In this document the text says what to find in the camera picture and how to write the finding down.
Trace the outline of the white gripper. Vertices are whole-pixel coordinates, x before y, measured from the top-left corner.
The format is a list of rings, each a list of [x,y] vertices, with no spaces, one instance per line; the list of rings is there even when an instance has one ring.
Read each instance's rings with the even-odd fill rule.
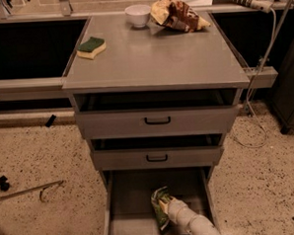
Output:
[[[181,229],[187,229],[191,219],[195,216],[188,205],[180,199],[159,200],[158,203],[163,212],[168,214],[169,219]]]

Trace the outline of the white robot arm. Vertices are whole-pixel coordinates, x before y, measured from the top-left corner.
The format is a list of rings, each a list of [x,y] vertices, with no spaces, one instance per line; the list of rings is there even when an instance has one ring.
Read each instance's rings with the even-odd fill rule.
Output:
[[[191,210],[182,200],[176,198],[168,202],[160,200],[159,204],[169,220],[188,235],[221,235],[209,219]]]

